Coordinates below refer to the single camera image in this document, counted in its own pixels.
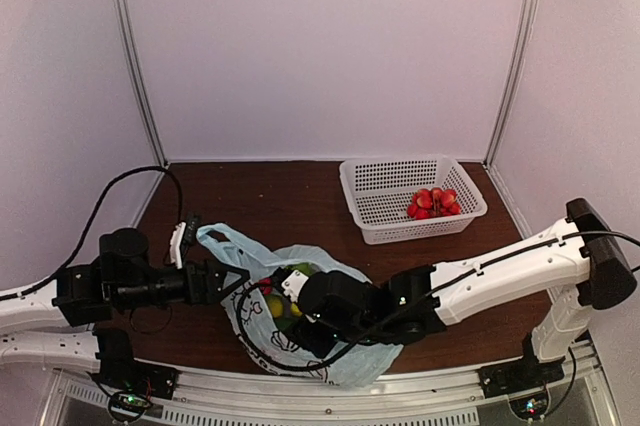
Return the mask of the light blue printed plastic bag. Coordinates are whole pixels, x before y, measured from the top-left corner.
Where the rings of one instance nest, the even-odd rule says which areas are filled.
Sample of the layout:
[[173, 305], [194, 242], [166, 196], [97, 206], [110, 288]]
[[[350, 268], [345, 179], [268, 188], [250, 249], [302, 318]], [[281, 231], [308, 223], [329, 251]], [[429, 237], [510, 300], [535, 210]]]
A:
[[293, 245], [271, 250], [225, 223], [200, 226], [196, 240], [223, 265], [248, 275], [238, 286], [230, 279], [223, 281], [231, 292], [221, 300], [221, 307], [250, 359], [264, 371], [312, 378], [330, 386], [364, 387], [387, 372], [403, 351], [401, 345], [365, 341], [331, 360], [349, 340], [309, 310], [300, 288], [286, 294], [282, 280], [271, 282], [281, 268], [285, 277], [315, 280], [339, 272], [371, 284], [364, 273], [337, 261], [324, 249]]

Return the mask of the red lychee bunch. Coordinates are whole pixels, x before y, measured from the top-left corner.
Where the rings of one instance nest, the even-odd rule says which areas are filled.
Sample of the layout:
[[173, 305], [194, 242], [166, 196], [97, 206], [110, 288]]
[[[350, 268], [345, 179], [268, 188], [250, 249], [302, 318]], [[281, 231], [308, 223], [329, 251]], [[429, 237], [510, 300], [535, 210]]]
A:
[[457, 216], [462, 211], [458, 193], [454, 189], [420, 189], [416, 191], [406, 208], [406, 214], [413, 220], [437, 219]]

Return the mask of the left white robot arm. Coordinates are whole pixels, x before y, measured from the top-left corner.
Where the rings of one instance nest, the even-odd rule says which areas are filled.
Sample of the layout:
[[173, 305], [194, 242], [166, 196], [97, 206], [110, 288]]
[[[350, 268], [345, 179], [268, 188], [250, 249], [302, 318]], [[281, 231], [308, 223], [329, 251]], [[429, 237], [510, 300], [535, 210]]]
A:
[[105, 375], [123, 390], [137, 388], [146, 365], [135, 359], [125, 331], [75, 330], [109, 321], [116, 312], [216, 304], [249, 280], [248, 271], [218, 260], [185, 261], [192, 243], [176, 230], [171, 265], [154, 268], [147, 237], [135, 228], [119, 229], [100, 237], [92, 263], [63, 266], [25, 289], [2, 293], [1, 337], [14, 361], [31, 362], [40, 354], [54, 367]]

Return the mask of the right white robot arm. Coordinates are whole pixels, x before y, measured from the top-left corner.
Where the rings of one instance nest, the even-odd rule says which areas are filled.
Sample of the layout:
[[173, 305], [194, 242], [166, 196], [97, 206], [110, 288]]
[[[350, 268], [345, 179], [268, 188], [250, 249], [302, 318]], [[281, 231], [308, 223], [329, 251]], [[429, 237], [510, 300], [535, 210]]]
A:
[[585, 330], [594, 310], [628, 299], [638, 281], [612, 231], [584, 198], [536, 236], [475, 258], [403, 271], [380, 286], [340, 271], [294, 272], [282, 282], [300, 318], [286, 337], [326, 358], [340, 342], [358, 346], [410, 345], [484, 310], [552, 287], [569, 297], [564, 313], [539, 325], [532, 350], [513, 365], [519, 386], [535, 386]]

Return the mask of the red fruit in bag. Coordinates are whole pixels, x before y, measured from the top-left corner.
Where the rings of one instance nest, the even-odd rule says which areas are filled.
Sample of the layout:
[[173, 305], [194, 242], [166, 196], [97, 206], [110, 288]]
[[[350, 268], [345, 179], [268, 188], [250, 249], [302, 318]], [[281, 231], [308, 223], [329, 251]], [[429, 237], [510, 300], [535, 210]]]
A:
[[259, 291], [263, 296], [269, 296], [277, 294], [278, 290], [274, 285], [274, 280], [271, 277], [266, 277], [258, 281]]

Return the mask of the yellow mango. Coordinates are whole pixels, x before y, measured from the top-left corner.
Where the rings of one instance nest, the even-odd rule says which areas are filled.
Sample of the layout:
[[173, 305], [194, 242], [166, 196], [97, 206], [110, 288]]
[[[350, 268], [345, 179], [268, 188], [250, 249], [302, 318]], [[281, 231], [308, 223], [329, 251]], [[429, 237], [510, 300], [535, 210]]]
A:
[[294, 303], [290, 305], [290, 311], [291, 311], [291, 314], [294, 315], [295, 317], [301, 317], [303, 315], [303, 313], [299, 310], [298, 306]]

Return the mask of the green apple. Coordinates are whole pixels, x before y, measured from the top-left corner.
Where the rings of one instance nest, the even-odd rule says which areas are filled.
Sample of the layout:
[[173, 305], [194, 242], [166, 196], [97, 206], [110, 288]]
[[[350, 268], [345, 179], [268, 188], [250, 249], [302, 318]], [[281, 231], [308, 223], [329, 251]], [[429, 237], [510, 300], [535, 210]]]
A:
[[298, 271], [301, 274], [304, 274], [307, 277], [314, 275], [317, 272], [317, 268], [315, 265], [309, 262], [298, 263], [294, 265], [290, 265], [289, 269], [291, 271]]

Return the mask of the yellow green lemon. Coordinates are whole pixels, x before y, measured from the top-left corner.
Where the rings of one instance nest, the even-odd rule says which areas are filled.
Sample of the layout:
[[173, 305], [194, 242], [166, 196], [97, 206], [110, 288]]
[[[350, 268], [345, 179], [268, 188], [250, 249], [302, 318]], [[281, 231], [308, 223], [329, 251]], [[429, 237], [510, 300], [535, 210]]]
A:
[[285, 304], [280, 296], [267, 295], [265, 301], [273, 319], [280, 319], [286, 316]]

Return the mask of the white perforated plastic basket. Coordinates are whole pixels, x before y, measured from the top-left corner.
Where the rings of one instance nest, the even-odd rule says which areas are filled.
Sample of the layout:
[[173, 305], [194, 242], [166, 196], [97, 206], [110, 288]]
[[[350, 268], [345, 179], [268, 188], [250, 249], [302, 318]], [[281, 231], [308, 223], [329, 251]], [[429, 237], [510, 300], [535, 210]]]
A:
[[348, 160], [339, 174], [369, 245], [460, 233], [488, 210], [462, 165], [444, 155]]

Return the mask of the aluminium front rail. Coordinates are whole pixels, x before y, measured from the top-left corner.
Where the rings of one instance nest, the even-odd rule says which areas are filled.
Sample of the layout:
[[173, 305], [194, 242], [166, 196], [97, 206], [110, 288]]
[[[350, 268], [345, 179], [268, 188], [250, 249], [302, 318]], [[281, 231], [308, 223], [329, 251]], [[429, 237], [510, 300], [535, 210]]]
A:
[[174, 396], [157, 399], [142, 425], [526, 425], [517, 413], [542, 393], [545, 425], [617, 425], [611, 391], [590, 341], [572, 347], [549, 386], [490, 398], [476, 366], [392, 374], [364, 388], [314, 379], [181, 370]]

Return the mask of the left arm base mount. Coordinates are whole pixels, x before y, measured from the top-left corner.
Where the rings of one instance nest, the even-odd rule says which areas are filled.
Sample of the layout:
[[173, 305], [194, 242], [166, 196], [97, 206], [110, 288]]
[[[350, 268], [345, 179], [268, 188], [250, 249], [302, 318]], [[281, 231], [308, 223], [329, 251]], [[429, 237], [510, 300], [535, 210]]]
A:
[[100, 370], [88, 376], [106, 396], [109, 416], [116, 423], [130, 424], [150, 413], [155, 399], [173, 398], [179, 371], [137, 360], [103, 361]]

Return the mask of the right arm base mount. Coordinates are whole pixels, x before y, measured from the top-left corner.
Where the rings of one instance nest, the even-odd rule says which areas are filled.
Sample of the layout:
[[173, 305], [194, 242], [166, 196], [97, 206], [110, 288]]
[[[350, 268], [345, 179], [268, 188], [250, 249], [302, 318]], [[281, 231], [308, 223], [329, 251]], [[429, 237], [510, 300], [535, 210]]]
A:
[[551, 410], [550, 383], [565, 377], [561, 362], [533, 364], [524, 358], [484, 366], [478, 371], [486, 399], [506, 396], [518, 419], [541, 420]]

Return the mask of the left aluminium corner post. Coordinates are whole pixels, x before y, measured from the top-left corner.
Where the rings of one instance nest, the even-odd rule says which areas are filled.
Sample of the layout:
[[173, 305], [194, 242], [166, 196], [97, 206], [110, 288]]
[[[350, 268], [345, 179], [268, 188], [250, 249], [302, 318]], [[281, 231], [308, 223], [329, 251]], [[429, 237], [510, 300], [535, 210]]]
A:
[[160, 166], [167, 166], [168, 160], [164, 152], [159, 130], [151, 109], [151, 103], [140, 63], [128, 0], [113, 0], [113, 2], [120, 30], [125, 63], [129, 73], [136, 105], [141, 116], [143, 129], [155, 163]]

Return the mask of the aluminium corner post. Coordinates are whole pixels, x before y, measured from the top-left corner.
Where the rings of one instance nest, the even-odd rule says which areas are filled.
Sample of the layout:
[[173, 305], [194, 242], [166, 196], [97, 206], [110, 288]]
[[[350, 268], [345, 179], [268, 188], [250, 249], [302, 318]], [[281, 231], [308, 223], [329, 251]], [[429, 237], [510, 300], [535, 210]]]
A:
[[506, 132], [508, 119], [514, 105], [519, 82], [521, 80], [526, 51], [533, 31], [538, 5], [539, 0], [521, 1], [516, 36], [507, 70], [504, 89], [501, 95], [493, 132], [483, 160], [483, 165], [486, 169], [490, 169], [495, 163], [501, 142]]
[[155, 163], [160, 166], [167, 166], [168, 160], [164, 152], [159, 130], [151, 109], [151, 103], [140, 63], [128, 0], [113, 0], [113, 2], [120, 30], [125, 63], [129, 73], [136, 105], [141, 116], [143, 129]]

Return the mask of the right aluminium corner post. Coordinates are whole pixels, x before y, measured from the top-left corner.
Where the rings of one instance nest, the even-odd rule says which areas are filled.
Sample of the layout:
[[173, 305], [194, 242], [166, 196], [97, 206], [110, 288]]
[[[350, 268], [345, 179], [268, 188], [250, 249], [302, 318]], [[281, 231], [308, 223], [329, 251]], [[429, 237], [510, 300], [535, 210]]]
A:
[[490, 169], [495, 163], [501, 142], [506, 132], [508, 119], [514, 105], [519, 82], [521, 80], [526, 51], [533, 31], [538, 5], [539, 0], [521, 1], [516, 36], [507, 70], [504, 89], [501, 95], [493, 132], [483, 160], [483, 165], [486, 169]]

